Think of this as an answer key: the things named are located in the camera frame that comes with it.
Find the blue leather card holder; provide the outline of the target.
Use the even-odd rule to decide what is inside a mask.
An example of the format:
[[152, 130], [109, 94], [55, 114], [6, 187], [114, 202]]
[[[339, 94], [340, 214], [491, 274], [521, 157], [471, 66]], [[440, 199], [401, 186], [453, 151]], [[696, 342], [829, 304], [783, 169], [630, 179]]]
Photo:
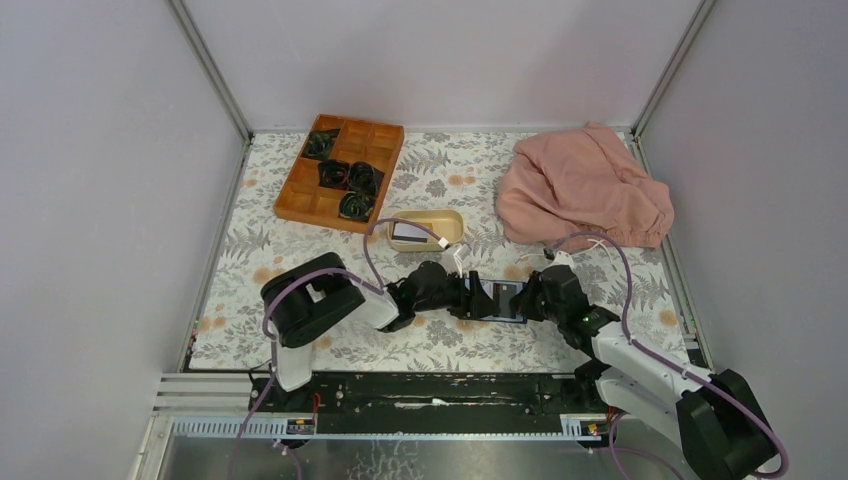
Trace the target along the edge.
[[518, 312], [511, 301], [526, 286], [525, 282], [510, 280], [465, 279], [465, 318], [475, 321], [526, 324], [527, 319]]

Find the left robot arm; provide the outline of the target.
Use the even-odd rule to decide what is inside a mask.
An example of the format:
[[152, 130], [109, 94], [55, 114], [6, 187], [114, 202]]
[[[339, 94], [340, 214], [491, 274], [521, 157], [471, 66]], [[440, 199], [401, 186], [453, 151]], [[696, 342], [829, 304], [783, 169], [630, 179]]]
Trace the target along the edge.
[[433, 261], [379, 289], [349, 271], [338, 254], [320, 255], [260, 289], [261, 328], [272, 348], [271, 378], [286, 392], [307, 385], [312, 343], [345, 320], [394, 332], [430, 310], [445, 309], [463, 320], [510, 318], [514, 295], [484, 282], [475, 271], [450, 272]]

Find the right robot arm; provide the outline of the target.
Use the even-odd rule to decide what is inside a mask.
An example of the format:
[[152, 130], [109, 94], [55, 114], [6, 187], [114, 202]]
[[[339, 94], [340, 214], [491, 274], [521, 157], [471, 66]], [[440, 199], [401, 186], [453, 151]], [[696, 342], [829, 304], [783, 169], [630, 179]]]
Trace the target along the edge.
[[534, 272], [508, 304], [527, 320], [554, 323], [570, 347], [589, 356], [599, 398], [677, 445], [699, 478], [743, 479], [779, 455], [740, 374], [713, 374], [628, 336], [619, 315], [589, 302], [569, 266]]

